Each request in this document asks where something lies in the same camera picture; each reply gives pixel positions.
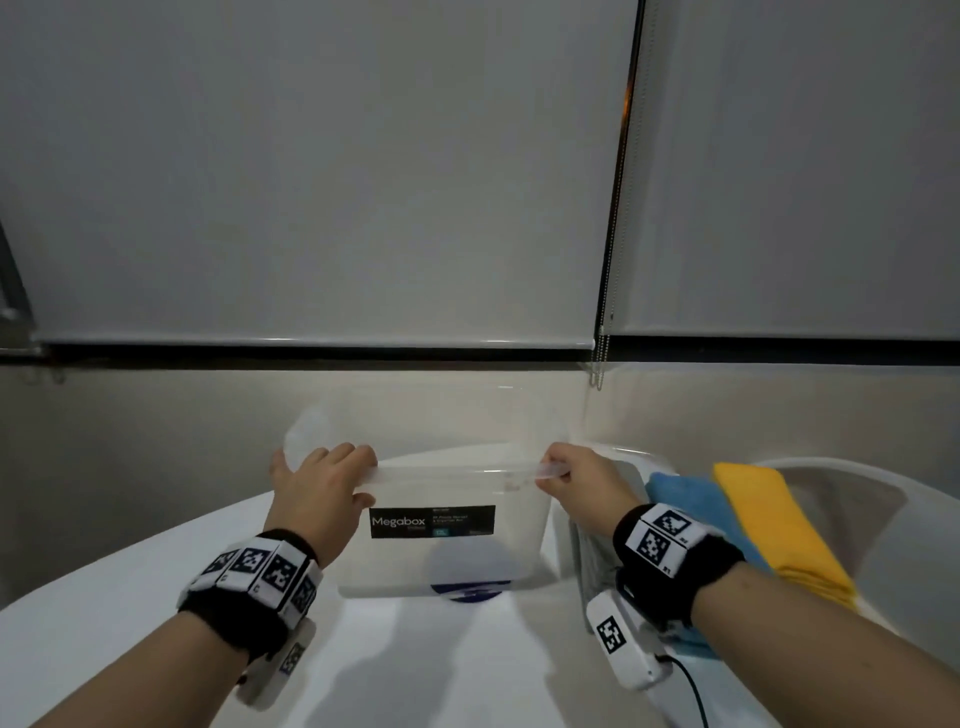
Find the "beige wall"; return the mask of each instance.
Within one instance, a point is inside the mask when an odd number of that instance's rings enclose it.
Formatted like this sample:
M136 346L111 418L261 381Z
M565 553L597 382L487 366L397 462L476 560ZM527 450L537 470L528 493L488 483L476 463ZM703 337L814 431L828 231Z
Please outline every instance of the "beige wall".
M719 459L832 455L960 496L960 373L949 370L635 364L614 367L597 393L572 370L89 371L56 383L0 368L0 603L262 493L270 452L301 409L371 381L525 385L574 437L657 452L688 473Z

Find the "gray blind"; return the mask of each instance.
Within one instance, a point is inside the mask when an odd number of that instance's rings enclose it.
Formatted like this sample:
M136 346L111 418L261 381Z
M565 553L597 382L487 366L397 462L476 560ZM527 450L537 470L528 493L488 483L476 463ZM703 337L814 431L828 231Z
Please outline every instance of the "gray blind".
M589 346L635 13L0 4L39 337Z
M613 328L960 336L960 3L648 3Z

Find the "wristband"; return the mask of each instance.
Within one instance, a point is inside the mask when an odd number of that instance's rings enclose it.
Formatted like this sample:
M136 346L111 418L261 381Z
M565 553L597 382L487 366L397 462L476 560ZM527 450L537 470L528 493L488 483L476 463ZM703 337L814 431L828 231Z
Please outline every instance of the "wristband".
M177 609L197 615L253 662L283 647L322 579L310 544L274 529L217 556L180 593Z
M697 592L744 561L740 549L718 534L666 503L638 506L613 532L623 563L617 591L659 632L676 622L691 626Z

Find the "yellow cloth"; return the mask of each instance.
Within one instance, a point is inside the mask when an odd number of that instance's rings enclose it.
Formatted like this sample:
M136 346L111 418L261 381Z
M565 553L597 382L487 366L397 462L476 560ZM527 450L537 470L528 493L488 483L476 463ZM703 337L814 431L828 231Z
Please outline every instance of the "yellow cloth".
M783 476L771 468L717 463L713 479L740 525L780 578L856 611L856 587L816 532Z

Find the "person's left hand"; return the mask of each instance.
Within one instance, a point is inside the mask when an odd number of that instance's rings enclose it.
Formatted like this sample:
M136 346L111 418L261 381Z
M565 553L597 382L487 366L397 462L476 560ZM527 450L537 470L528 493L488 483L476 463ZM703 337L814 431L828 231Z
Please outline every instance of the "person's left hand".
M376 454L369 445L350 443L333 450L315 449L295 473L287 467L283 450L274 453L270 478L274 502L263 528L286 528L306 540L326 569L347 547L356 532L360 514L376 500L369 493L353 493Z

